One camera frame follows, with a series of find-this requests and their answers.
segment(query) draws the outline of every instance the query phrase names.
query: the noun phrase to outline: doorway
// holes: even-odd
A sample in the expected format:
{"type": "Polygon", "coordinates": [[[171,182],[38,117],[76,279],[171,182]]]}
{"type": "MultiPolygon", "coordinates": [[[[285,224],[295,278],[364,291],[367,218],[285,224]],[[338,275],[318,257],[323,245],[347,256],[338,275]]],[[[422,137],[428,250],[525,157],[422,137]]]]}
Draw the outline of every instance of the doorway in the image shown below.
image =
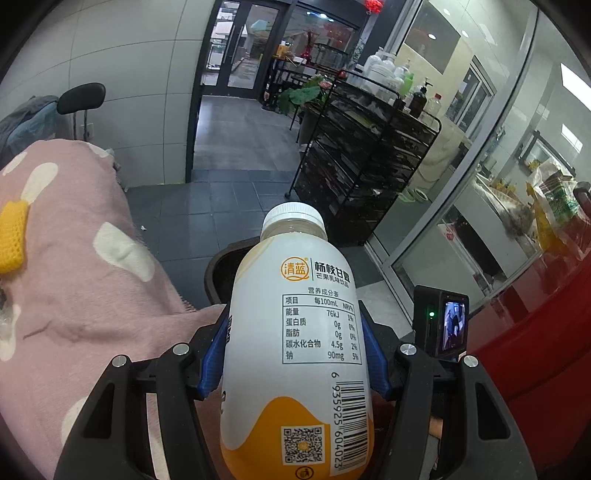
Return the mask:
{"type": "Polygon", "coordinates": [[[222,1],[209,38],[203,95],[257,98],[287,4],[222,1]]]}

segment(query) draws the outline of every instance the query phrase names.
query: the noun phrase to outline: metal screw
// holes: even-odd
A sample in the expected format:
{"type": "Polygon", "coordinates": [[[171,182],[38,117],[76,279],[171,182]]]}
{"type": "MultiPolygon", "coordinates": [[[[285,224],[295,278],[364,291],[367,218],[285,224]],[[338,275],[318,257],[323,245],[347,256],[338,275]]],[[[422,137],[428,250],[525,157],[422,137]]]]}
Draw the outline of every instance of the metal screw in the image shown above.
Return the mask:
{"type": "Polygon", "coordinates": [[[417,353],[417,347],[415,347],[412,343],[403,343],[400,345],[400,351],[403,355],[414,355],[417,353]]]}
{"type": "Polygon", "coordinates": [[[184,355],[189,352],[189,346],[186,343],[177,343],[173,347],[173,353],[175,355],[184,355]]]}
{"type": "Polygon", "coordinates": [[[111,364],[113,365],[113,367],[122,367],[125,365],[125,363],[127,362],[127,358],[125,357],[125,355],[117,355],[113,361],[111,362],[111,364]]]}
{"type": "Polygon", "coordinates": [[[474,368],[478,366],[478,359],[475,356],[466,355],[464,357],[464,363],[466,364],[466,366],[474,368]]]}

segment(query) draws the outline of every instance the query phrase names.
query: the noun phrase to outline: blue gripper pad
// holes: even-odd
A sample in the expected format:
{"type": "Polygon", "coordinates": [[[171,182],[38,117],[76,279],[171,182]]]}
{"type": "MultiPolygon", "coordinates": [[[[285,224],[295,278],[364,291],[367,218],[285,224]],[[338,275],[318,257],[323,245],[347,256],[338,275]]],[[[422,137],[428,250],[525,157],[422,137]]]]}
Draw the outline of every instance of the blue gripper pad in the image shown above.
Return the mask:
{"type": "Polygon", "coordinates": [[[203,357],[201,365],[201,380],[197,386],[197,392],[204,400],[217,388],[222,377],[229,321],[229,314],[226,314],[219,330],[213,337],[211,345],[203,357]]]}
{"type": "Polygon", "coordinates": [[[369,385],[372,390],[378,392],[383,398],[392,396],[392,385],[388,376],[388,361],[379,346],[374,332],[369,326],[368,321],[359,312],[361,316],[361,325],[363,327],[363,338],[365,339],[365,355],[368,360],[369,385]]]}

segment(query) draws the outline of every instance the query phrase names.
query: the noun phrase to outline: plant leaf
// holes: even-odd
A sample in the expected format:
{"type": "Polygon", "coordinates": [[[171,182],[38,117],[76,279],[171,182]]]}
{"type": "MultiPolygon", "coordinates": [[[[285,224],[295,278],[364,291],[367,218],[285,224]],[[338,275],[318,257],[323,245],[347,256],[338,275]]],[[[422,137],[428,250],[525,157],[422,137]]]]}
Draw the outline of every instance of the plant leaf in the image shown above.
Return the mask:
{"type": "Polygon", "coordinates": [[[306,102],[311,102],[320,94],[320,87],[302,87],[290,92],[290,100],[294,105],[303,105],[306,102]]]}
{"type": "Polygon", "coordinates": [[[293,109],[293,104],[290,101],[291,92],[295,92],[293,88],[283,90],[279,97],[277,97],[277,106],[283,115],[289,115],[293,109]]]}

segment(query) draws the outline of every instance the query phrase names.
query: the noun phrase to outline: chair headrest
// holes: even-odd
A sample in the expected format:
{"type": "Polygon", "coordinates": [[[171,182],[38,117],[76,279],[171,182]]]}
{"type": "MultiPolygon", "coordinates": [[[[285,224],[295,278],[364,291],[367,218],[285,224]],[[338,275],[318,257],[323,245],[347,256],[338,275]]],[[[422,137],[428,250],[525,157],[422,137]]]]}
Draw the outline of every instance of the chair headrest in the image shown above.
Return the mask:
{"type": "Polygon", "coordinates": [[[68,113],[81,110],[93,110],[105,101],[106,89],[102,83],[85,83],[64,93],[57,102],[57,113],[68,113]]]}

